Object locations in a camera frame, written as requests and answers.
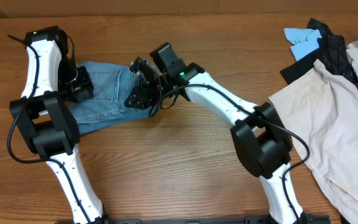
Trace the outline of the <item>blue denim jeans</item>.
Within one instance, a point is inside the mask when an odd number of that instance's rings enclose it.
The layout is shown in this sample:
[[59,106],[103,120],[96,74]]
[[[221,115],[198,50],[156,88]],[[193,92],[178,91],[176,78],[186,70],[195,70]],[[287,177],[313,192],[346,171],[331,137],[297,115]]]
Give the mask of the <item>blue denim jeans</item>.
[[138,79],[127,66],[86,61],[94,86],[93,96],[70,103],[70,112],[76,119],[81,134],[92,133],[121,123],[149,117],[149,110],[128,108],[125,101]]

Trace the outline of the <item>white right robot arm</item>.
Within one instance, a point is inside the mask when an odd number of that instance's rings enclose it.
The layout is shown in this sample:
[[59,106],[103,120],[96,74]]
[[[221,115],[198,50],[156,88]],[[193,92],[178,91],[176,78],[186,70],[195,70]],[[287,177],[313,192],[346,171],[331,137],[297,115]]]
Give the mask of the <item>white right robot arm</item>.
[[242,166],[260,179],[269,204],[267,223],[306,223],[307,216],[298,203],[291,182],[291,138],[300,137],[287,130],[270,103],[260,106],[243,100],[218,84],[196,63],[186,65],[176,56],[154,56],[156,68],[136,58],[129,67],[139,84],[126,104],[148,109],[153,117],[166,98],[184,97],[200,105],[229,126],[237,157]]

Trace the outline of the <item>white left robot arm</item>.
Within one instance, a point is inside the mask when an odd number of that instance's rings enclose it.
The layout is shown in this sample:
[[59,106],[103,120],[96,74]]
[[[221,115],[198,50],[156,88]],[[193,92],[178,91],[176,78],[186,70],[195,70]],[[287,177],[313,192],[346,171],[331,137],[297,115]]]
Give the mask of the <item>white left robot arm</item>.
[[73,214],[73,223],[108,223],[82,165],[80,130],[66,101],[77,103],[93,95],[85,67],[77,67],[74,43],[58,26],[30,31],[20,43],[27,51],[27,81],[20,99],[10,102],[14,119],[7,137],[13,156],[12,134],[18,129],[29,150],[56,175]]

